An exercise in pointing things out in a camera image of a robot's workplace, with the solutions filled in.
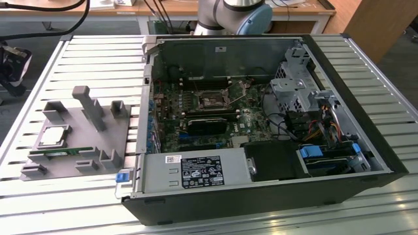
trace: motherboard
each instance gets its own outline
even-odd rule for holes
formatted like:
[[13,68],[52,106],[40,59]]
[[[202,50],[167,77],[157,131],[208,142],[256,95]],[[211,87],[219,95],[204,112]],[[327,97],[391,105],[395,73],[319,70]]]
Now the motherboard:
[[161,152],[239,147],[272,138],[260,107],[264,84],[247,77],[153,83]]

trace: white sticker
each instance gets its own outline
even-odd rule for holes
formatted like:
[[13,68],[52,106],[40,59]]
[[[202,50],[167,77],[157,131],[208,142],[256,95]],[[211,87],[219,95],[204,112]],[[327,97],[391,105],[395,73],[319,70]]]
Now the white sticker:
[[116,12],[117,15],[135,15],[135,12],[125,12],[125,11],[119,11]]
[[179,163],[181,160],[181,155],[165,156],[165,163]]
[[215,52],[227,52],[227,47],[215,47]]
[[65,152],[59,152],[59,153],[45,153],[47,157],[53,157],[53,156],[65,156],[68,155]]

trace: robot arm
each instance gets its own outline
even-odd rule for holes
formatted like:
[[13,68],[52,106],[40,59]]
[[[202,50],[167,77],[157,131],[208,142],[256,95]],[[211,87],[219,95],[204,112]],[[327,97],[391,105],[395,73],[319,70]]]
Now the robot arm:
[[262,34],[271,17],[264,0],[202,0],[194,35]]

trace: green circuit board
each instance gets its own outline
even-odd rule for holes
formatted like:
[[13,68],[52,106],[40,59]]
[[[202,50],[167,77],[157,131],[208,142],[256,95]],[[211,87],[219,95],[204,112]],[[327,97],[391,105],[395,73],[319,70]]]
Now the green circuit board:
[[[161,84],[155,86],[155,97],[157,104],[157,120],[160,126],[161,152],[177,152],[191,146],[207,146],[222,149],[232,148],[232,137],[247,137],[248,141],[264,141],[272,138],[271,129],[260,108],[260,90],[266,85],[246,86],[246,79],[232,79],[232,84],[227,89],[227,99],[230,104],[226,108],[236,111],[238,121],[227,123],[226,132],[219,135],[190,136],[184,123],[188,121],[181,118],[185,110],[203,109],[202,101],[195,95],[195,91],[181,91],[177,84]],[[215,93],[218,91],[199,91],[202,93]],[[220,98],[214,98],[206,102],[210,108],[220,106]]]

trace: floor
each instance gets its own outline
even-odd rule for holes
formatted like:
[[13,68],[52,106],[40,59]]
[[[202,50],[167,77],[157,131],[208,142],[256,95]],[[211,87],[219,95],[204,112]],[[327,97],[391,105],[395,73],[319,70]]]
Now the floor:
[[[56,30],[65,30],[71,23],[53,23]],[[44,31],[41,23],[0,23],[0,34],[20,34]],[[76,30],[77,35],[125,35],[139,34],[137,24],[135,22],[84,22]],[[418,83],[415,82],[418,65],[418,44],[411,43],[413,32],[407,30],[396,44],[382,59],[378,67],[390,78],[395,86],[409,98],[415,107],[418,107]],[[41,74],[44,65],[59,42],[60,37],[44,37],[35,39],[21,39],[9,41],[13,47],[23,47],[32,51],[33,58],[29,70],[25,75],[24,85],[28,89],[25,95],[20,98],[12,98],[0,88],[0,144],[5,138],[7,132],[19,114],[21,106],[35,86]]]

